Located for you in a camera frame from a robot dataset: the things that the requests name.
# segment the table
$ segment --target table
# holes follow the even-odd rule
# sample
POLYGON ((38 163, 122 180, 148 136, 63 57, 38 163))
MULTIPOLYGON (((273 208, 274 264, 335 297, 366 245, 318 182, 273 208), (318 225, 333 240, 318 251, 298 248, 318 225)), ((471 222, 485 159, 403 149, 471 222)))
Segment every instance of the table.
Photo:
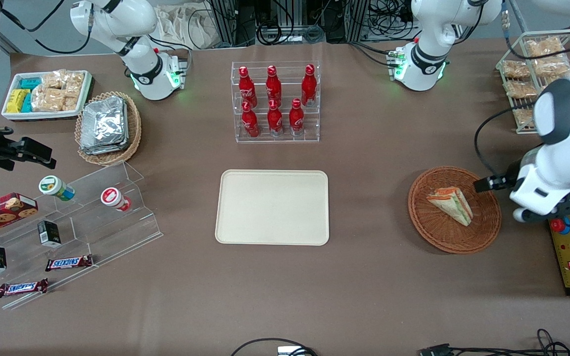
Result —
MULTIPOLYGON (((394 48, 397 43, 380 44, 394 48)), ((507 107, 493 67, 502 39, 454 47, 435 88, 411 92, 347 45, 283 45, 194 54, 186 90, 159 102, 138 95, 115 55, 13 55, 13 73, 89 70, 94 93, 119 90, 140 109, 143 137, 129 161, 165 236, 16 311, 0 310, 0 356, 226 356, 261 337, 304 343, 325 356, 413 355, 417 349, 536 347, 539 327, 570 345, 570 298, 544 224, 513 221, 475 255, 448 255, 411 225, 407 193, 438 165, 488 172, 473 151, 486 117, 507 107), (321 59, 321 142, 237 144, 231 61, 321 59), (214 236, 227 169, 319 169, 330 182, 328 243, 222 245, 214 236)), ((99 167, 77 156, 74 122, 11 124, 54 148, 54 171, 74 180, 99 167)), ((500 169, 534 147, 511 115, 484 129, 481 146, 500 169)), ((0 170, 0 195, 38 195, 51 171, 0 170)), ((284 217, 283 228, 287 225, 284 217)), ((244 355, 275 355, 276 344, 244 355)))

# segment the round wicker basket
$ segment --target round wicker basket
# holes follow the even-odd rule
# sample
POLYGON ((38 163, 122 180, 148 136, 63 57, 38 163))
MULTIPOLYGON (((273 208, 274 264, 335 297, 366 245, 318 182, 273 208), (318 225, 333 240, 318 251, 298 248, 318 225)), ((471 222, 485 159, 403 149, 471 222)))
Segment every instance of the round wicker basket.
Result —
POLYGON ((409 214, 417 231, 437 248, 469 254, 484 250, 500 230, 502 216, 493 192, 475 192, 478 176, 465 169, 442 166, 422 173, 410 187, 409 214), (430 203, 426 196, 442 187, 458 187, 466 197, 475 217, 468 227, 430 203))
MULTIPOLYGON (((115 162, 118 161, 129 160, 129 158, 133 156, 133 154, 138 149, 138 146, 140 145, 140 138, 142 137, 140 112, 138 112, 136 104, 128 95, 122 92, 104 92, 100 95, 92 97, 89 102, 104 100, 113 95, 119 96, 127 102, 127 120, 129 121, 129 147, 127 147, 127 149, 124 151, 102 153, 101 155, 88 155, 79 149, 79 156, 91 164, 108 166, 115 164, 115 162)), ((81 145, 82 115, 82 112, 79 113, 79 117, 76 119, 76 129, 74 131, 74 139, 79 145, 81 145)))

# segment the red button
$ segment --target red button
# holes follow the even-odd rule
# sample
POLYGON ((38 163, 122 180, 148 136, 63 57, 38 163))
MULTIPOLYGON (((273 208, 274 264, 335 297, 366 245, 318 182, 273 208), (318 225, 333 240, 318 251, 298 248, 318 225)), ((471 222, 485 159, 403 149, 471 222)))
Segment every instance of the red button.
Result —
POLYGON ((551 223, 549 223, 549 226, 551 226, 551 229, 555 232, 563 232, 564 229, 566 228, 566 224, 564 223, 564 221, 562 219, 551 220, 551 223))

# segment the acrylic display rack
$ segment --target acrylic display rack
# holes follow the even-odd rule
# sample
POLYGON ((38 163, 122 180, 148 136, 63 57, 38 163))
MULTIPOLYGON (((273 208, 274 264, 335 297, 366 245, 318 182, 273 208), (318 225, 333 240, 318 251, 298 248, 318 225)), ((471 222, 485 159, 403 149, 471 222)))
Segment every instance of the acrylic display rack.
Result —
MULTIPOLYGON (((0 273, 3 283, 36 282, 47 278, 48 292, 98 269, 161 237, 153 212, 144 205, 139 185, 143 176, 125 162, 111 165, 75 180, 70 185, 76 194, 70 201, 54 196, 36 198, 39 212, 0 230, 0 246, 6 249, 7 268, 0 273), (116 187, 131 199, 131 208, 119 212, 100 201, 101 192, 116 187), (37 224, 56 223, 62 245, 45 247, 39 242, 37 224), (46 272, 48 259, 93 255, 94 265, 46 272)), ((28 293, 2 298, 3 309, 15 309, 40 297, 28 293)))
POLYGON ((274 142, 318 142, 321 139, 321 63, 319 61, 271 61, 271 62, 233 62, 231 70, 231 88, 233 98, 233 117, 235 120, 235 138, 237 142, 244 143, 274 143, 274 142), (295 97, 301 97, 301 83, 305 77, 305 67, 313 64, 316 67, 315 76, 318 86, 316 88, 316 104, 314 107, 305 108, 305 133, 301 136, 293 136, 289 131, 289 110, 291 101, 295 97), (281 112, 283 113, 283 135, 273 137, 270 135, 267 124, 267 67, 276 66, 276 71, 283 86, 283 99, 281 112), (261 134, 250 137, 243 128, 241 115, 242 98, 239 90, 239 67, 247 67, 249 77, 254 81, 258 105, 253 111, 256 113, 261 134))

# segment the sandwich wedge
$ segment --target sandwich wedge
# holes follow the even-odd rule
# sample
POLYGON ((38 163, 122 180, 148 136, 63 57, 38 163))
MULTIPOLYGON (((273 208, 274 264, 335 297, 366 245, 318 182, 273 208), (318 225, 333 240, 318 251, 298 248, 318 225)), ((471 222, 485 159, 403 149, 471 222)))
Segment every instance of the sandwich wedge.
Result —
POLYGON ((463 226, 470 225, 472 218, 475 217, 466 197, 457 187, 439 188, 426 199, 463 226))

